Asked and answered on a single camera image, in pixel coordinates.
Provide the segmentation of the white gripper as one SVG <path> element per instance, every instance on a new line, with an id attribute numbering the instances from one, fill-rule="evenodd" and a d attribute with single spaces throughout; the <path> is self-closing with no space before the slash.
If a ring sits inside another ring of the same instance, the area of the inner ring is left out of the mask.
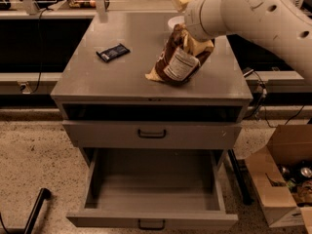
<path id="1" fill-rule="evenodd" d="M 225 35 L 220 7 L 222 0 L 172 0 L 178 12 L 184 12 L 184 23 L 191 36 L 199 42 Z"/>

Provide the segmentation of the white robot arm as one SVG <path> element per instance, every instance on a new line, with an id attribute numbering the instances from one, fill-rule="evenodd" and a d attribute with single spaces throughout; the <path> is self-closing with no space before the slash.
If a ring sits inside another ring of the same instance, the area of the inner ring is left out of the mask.
<path id="1" fill-rule="evenodd" d="M 282 59 L 312 82 L 312 21 L 302 0 L 172 0 L 200 42 L 237 34 Z"/>

